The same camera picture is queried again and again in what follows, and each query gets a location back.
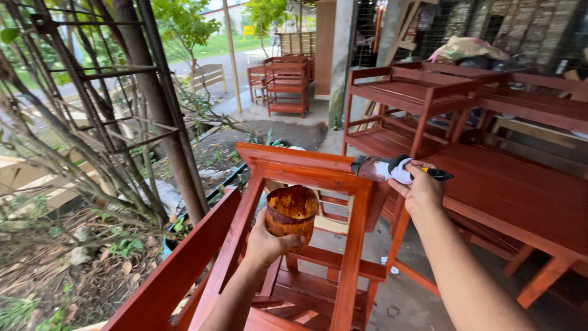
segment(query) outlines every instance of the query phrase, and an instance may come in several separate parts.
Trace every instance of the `red-brown wooden chair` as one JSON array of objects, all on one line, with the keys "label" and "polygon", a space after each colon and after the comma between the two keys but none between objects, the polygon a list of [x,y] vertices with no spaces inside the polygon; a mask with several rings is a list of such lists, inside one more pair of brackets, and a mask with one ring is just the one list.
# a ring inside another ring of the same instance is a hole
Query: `red-brown wooden chair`
[{"label": "red-brown wooden chair", "polygon": [[[306,57],[273,57],[263,62],[265,86],[268,93],[268,116],[274,112],[302,115],[308,110],[310,66]],[[300,97],[282,94],[298,94]]]}]

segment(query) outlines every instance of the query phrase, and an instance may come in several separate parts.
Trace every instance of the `dirt ground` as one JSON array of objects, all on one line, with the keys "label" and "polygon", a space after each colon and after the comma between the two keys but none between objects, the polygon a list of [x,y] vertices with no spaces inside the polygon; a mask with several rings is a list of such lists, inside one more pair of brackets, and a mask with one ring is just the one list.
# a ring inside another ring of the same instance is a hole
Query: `dirt ground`
[{"label": "dirt ground", "polygon": [[[268,131],[271,128],[272,141],[281,139],[307,151],[316,151],[326,136],[326,126],[324,124],[308,126],[266,120],[247,121],[245,123],[251,126],[258,136],[264,140],[267,139]],[[198,170],[214,170],[218,172],[230,170],[231,167],[240,167],[243,160],[237,153],[234,153],[235,143],[238,141],[250,141],[250,137],[231,128],[221,128],[198,141],[192,146]],[[173,173],[166,160],[157,162],[154,170],[159,179],[176,185]],[[226,171],[222,178],[216,180],[202,178],[205,194],[209,194],[218,185],[222,184],[231,173],[232,171]],[[232,184],[242,186],[247,182],[248,178],[249,169],[245,169]]]},{"label": "dirt ground", "polygon": [[[272,141],[281,139],[308,151],[316,151],[326,136],[324,124],[307,126],[266,120],[246,124],[264,140],[271,128]],[[222,178],[203,180],[207,194],[225,181],[234,167],[243,164],[235,152],[235,143],[238,141],[250,141],[250,136],[230,128],[220,128],[193,145],[200,171],[223,171]],[[176,185],[166,160],[158,161],[154,170],[160,179]],[[231,184],[243,187],[248,178],[247,168]],[[144,241],[142,250],[125,258],[114,256],[108,253],[107,247],[102,247],[91,262],[80,266],[70,265],[69,258],[64,257],[41,268],[30,267],[17,273],[0,274],[0,296],[28,297],[36,302],[24,330],[35,330],[42,323],[52,331],[98,323],[109,319],[149,277],[161,262],[160,253],[161,238],[150,238]],[[7,304],[0,300],[0,309]],[[57,324],[59,327],[54,329],[49,326]]]}]

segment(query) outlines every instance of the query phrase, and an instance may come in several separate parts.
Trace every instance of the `wooden slat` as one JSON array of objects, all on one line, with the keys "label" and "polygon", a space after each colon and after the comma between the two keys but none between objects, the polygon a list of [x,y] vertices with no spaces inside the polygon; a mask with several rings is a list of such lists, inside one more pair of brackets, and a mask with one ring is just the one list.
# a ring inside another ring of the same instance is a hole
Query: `wooden slat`
[{"label": "wooden slat", "polygon": [[353,301],[357,288],[359,265],[363,246],[363,230],[367,215],[369,191],[367,188],[359,190],[354,195],[353,207],[349,221],[349,233],[345,245],[345,258],[341,265],[339,290],[333,308],[331,330],[348,330],[353,319]]},{"label": "wooden slat", "polygon": [[175,307],[220,248],[239,202],[239,190],[230,189],[102,330],[164,330]]}]

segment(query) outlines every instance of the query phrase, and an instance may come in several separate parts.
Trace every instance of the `tree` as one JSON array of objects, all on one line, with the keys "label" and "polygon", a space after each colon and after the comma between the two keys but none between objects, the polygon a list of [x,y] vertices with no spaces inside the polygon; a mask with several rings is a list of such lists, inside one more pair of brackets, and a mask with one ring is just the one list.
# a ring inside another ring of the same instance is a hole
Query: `tree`
[{"label": "tree", "polygon": [[272,24],[280,25],[288,18],[286,0],[250,0],[245,2],[245,12],[253,22],[254,35],[261,40],[261,48],[269,57],[263,47],[263,38]]},{"label": "tree", "polygon": [[162,39],[167,41],[168,48],[172,48],[181,58],[190,62],[190,84],[193,89],[193,79],[199,67],[194,47],[206,46],[211,34],[217,32],[221,26],[215,19],[205,21],[202,12],[209,0],[153,0],[153,13],[158,25],[163,30]]}]

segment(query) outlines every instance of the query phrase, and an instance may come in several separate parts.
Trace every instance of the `concrete floor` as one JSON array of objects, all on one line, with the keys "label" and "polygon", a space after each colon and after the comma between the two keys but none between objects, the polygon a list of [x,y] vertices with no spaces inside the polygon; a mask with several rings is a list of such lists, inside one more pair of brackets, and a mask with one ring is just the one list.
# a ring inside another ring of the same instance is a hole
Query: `concrete floor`
[{"label": "concrete floor", "polygon": [[[353,113],[359,118],[363,100],[353,102]],[[316,125],[328,120],[328,101],[310,100],[310,113],[301,119],[300,115],[273,113],[268,117],[267,108],[261,105],[251,105],[241,114],[235,114],[240,120],[271,120]],[[343,131],[329,130],[325,140],[319,147],[321,153],[340,155],[342,149]],[[361,152],[348,147],[348,156],[354,157]],[[362,259],[380,263],[380,258],[387,256],[392,237],[389,225],[380,218],[376,230],[366,233]],[[316,230],[310,241],[311,246],[319,247],[338,253],[345,251],[346,237]],[[499,281],[499,283],[516,298],[519,290],[528,282],[545,262],[545,257],[538,253],[538,259],[529,259],[513,277],[502,274],[506,261],[478,246],[472,246],[474,255],[482,265]],[[413,224],[407,229],[399,252],[399,259],[434,279],[425,251]],[[303,272],[326,278],[327,269],[317,264],[299,261],[299,269]],[[366,289],[367,280],[359,278],[358,288]],[[540,297],[527,313],[537,323],[539,330],[588,330],[586,311],[572,306],[558,294],[547,292]],[[440,298],[410,280],[404,274],[389,274],[387,281],[381,283],[376,294],[375,304],[369,319],[368,330],[454,330],[453,324]]]}]

